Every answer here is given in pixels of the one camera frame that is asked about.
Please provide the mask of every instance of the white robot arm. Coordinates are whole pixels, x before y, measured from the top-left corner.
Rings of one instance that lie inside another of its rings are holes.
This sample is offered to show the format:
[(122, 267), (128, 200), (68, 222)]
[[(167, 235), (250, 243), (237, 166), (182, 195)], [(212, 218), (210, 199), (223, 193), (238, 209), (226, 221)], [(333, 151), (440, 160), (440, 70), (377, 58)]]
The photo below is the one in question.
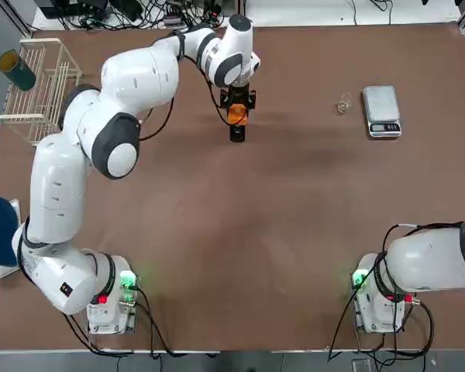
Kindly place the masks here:
[(109, 179), (135, 167), (136, 115), (174, 97), (184, 55), (218, 87), (244, 86), (260, 66), (251, 23), (241, 15), (230, 18), (222, 39), (200, 25), (118, 54), (103, 65), (102, 89), (77, 87), (67, 99), (62, 132), (36, 148), (30, 214), (12, 247), (22, 272), (55, 308), (67, 315), (87, 308), (93, 333), (125, 332), (134, 303), (119, 283), (122, 272), (131, 273), (126, 260), (70, 244), (83, 220), (86, 181), (91, 166)]
[(362, 258), (353, 274), (355, 286), (368, 275), (356, 293), (355, 314), (362, 329), (399, 329), (407, 294), (465, 288), (465, 222), (444, 225), (396, 239), (385, 260), (383, 253)]

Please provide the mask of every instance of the white wire rack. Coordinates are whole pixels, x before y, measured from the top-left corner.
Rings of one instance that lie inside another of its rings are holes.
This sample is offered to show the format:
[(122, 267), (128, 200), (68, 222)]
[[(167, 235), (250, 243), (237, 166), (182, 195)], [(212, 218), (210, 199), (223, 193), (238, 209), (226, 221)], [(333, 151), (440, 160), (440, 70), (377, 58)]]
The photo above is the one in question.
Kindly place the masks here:
[(20, 43), (19, 54), (36, 75), (36, 84), (28, 91), (10, 85), (0, 121), (35, 146), (58, 130), (64, 97), (78, 85), (82, 71), (60, 39), (24, 39)]

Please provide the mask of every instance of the floor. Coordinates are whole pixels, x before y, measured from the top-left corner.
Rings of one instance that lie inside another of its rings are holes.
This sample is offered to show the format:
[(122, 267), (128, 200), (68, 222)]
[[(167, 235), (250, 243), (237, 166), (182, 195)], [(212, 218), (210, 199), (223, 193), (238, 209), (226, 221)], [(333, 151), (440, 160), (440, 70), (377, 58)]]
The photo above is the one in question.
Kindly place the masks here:
[[(148, 355), (136, 354), (119, 362), (116, 358), (93, 356), (90, 353), (0, 353), (0, 372), (350, 372), (353, 363), (360, 365), (363, 357), (346, 352), (327, 363), (327, 353), (269, 353), (230, 352), (221, 353), (215, 359), (205, 355), (191, 355), (179, 359), (164, 356), (162, 365)], [(370, 370), (377, 372), (372, 363)], [(386, 372), (420, 372), (423, 359), (398, 361)], [(465, 372), (465, 351), (429, 352), (427, 372)]]

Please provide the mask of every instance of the brown table surface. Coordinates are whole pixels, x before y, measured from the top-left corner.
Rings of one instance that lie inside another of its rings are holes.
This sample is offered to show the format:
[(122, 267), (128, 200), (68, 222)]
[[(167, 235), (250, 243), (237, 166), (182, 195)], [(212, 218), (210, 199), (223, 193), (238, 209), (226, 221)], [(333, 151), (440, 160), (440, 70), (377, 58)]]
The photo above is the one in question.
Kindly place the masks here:
[[(103, 61), (165, 32), (48, 32), (99, 84)], [(177, 350), (297, 350), (330, 344), (349, 272), (396, 222), (465, 219), (465, 37), (454, 24), (256, 29), (262, 66), (247, 140), (229, 142), (202, 76), (181, 64), (167, 128), (124, 180), (93, 174), (80, 248), (120, 253), (143, 277)], [(360, 102), (392, 84), (403, 134), (369, 140)], [(353, 106), (338, 116), (343, 92)], [(144, 126), (157, 128), (166, 113)], [(0, 129), (0, 195), (29, 208), (33, 148)], [(465, 348), (465, 291), (421, 295), (435, 348)], [(400, 347), (423, 345), (419, 309)], [(103, 346), (150, 348), (136, 335)], [(364, 345), (375, 345), (366, 337)], [(356, 348), (350, 317), (338, 348)], [(79, 349), (61, 314), (20, 274), (0, 281), (0, 349)]]

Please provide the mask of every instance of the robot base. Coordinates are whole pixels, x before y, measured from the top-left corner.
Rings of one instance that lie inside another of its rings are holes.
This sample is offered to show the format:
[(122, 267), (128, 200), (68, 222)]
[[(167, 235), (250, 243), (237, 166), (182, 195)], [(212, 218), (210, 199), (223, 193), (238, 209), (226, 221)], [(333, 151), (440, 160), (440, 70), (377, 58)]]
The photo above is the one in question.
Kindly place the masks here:
[[(362, 278), (369, 273), (376, 260), (376, 253), (363, 256), (351, 277), (351, 288), (354, 291), (356, 285), (361, 283)], [(396, 306), (396, 323), (393, 327), (394, 307)], [(361, 289), (353, 301), (355, 314), (355, 326), (359, 331), (367, 333), (393, 333), (401, 328), (405, 313), (405, 302), (395, 304), (385, 298), (377, 289), (374, 274), (363, 283)]]
[(133, 332), (135, 329), (136, 306), (120, 301), (122, 297), (120, 273), (123, 270), (131, 270), (131, 267), (121, 256), (111, 257), (115, 264), (115, 283), (110, 295), (107, 296), (107, 302), (86, 306), (90, 333), (95, 335), (123, 334), (126, 331)]

